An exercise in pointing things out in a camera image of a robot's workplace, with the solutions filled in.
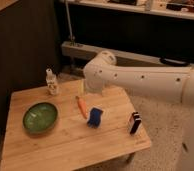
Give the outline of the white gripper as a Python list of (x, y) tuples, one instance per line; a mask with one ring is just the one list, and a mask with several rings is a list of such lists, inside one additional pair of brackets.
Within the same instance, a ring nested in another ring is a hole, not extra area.
[(92, 81), (85, 81), (84, 79), (81, 80), (80, 86), (80, 94), (84, 94), (85, 90), (90, 93), (101, 93), (104, 88), (104, 84), (102, 82), (92, 82)]

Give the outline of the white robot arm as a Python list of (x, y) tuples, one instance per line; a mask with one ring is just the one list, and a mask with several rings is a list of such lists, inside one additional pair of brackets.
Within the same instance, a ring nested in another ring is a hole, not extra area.
[(192, 106), (176, 171), (194, 171), (194, 67), (123, 67), (107, 50), (99, 52), (83, 69), (84, 87), (101, 92), (106, 84), (131, 88), (136, 93)]

